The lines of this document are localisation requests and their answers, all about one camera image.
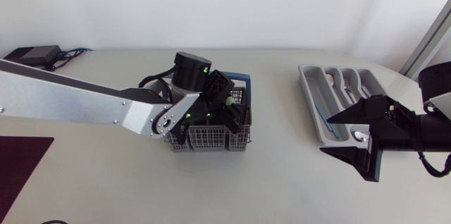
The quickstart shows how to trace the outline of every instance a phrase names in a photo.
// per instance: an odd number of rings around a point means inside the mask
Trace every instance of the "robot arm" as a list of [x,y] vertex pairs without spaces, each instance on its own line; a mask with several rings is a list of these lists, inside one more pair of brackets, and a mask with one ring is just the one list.
[[417,151],[426,170],[442,177],[451,171],[451,155],[440,172],[432,168],[423,151],[451,152],[451,62],[424,69],[419,75],[425,115],[387,96],[361,98],[355,105],[328,119],[329,123],[369,124],[368,149],[321,148],[356,168],[368,181],[378,182],[382,151]]
[[117,90],[0,60],[0,115],[121,125],[151,138],[180,133],[182,124],[207,114],[239,127],[223,112],[232,108],[225,101],[234,84],[210,67],[211,61],[179,52],[170,82],[160,74],[142,82],[159,80],[148,87]]

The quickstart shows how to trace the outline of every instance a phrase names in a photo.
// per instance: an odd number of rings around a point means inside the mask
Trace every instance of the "gray plastic basket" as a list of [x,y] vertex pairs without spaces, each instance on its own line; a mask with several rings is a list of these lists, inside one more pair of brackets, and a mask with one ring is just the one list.
[[188,137],[194,151],[224,151],[226,130],[223,125],[192,125]]
[[228,150],[229,151],[244,151],[247,143],[251,141],[251,109],[247,110],[246,121],[242,129],[236,134],[228,133]]
[[171,149],[174,152],[183,152],[183,151],[189,151],[190,146],[188,145],[188,141],[185,141],[184,144],[179,144],[177,137],[174,136],[172,133],[166,134],[166,138],[164,140],[166,143],[169,143],[171,145]]
[[[247,101],[246,88],[234,87],[230,95],[235,103],[243,104]],[[172,151],[224,151],[226,146],[229,151],[244,151],[247,143],[250,143],[251,108],[247,108],[246,121],[242,129],[233,134],[224,125],[191,125],[188,129],[185,144],[178,144],[177,138],[172,134],[166,135],[166,142],[171,144]]]

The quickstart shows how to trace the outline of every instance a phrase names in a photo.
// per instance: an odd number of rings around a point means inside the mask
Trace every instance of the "white wall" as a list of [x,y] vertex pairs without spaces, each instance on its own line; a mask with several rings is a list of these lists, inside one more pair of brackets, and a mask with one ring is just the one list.
[[63,49],[314,48],[399,70],[447,0],[0,0],[0,56]]

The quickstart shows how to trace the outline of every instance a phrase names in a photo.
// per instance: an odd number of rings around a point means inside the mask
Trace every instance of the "dish rack basket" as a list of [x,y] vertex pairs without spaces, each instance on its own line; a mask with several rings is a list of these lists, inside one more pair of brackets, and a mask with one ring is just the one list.
[[237,104],[247,104],[245,123],[242,128],[233,134],[224,125],[191,125],[188,128],[187,140],[179,144],[177,137],[168,133],[165,142],[169,143],[172,151],[245,151],[251,142],[250,127],[252,125],[250,76],[239,73],[225,73],[231,80],[245,81],[246,87],[234,87],[230,95]]

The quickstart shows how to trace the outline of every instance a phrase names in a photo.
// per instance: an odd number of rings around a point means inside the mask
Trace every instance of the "black cable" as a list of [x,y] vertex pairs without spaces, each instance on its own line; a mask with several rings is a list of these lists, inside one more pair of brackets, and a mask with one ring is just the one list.
[[436,178],[442,178],[444,176],[446,176],[447,174],[450,173],[451,171],[451,154],[446,158],[446,162],[445,162],[445,169],[443,171],[438,171],[436,170],[427,160],[426,157],[424,156],[423,152],[418,152],[418,155],[420,157],[421,162],[424,165],[424,168],[426,168],[426,170],[428,171],[429,174],[431,174],[432,176],[436,177]]
[[59,57],[59,61],[65,61],[64,63],[62,63],[61,65],[58,65],[58,66],[52,66],[52,67],[43,68],[43,69],[44,70],[48,70],[50,72],[54,72],[56,69],[62,68],[67,63],[69,63],[69,61],[71,61],[74,58],[78,57],[79,55],[81,55],[85,51],[92,51],[92,50],[91,49],[87,49],[87,48],[80,48],[80,49],[73,49],[73,50],[70,50],[70,51],[62,51],[60,54],[58,54],[58,57]]
[[157,79],[159,82],[161,82],[163,85],[164,85],[164,87],[166,87],[166,91],[168,92],[168,95],[169,95],[169,101],[172,103],[172,104],[174,104],[174,99],[172,98],[172,91],[171,91],[171,89],[169,88],[169,84],[165,81],[165,80],[163,80],[162,78],[158,78]]
[[67,224],[67,223],[62,220],[50,220],[50,221],[46,221],[42,224]]
[[163,78],[174,72],[175,72],[175,66],[173,68],[167,70],[166,72],[162,72],[157,75],[147,76],[138,84],[138,87],[144,87],[147,83],[151,82],[152,80],[158,80],[158,78]]

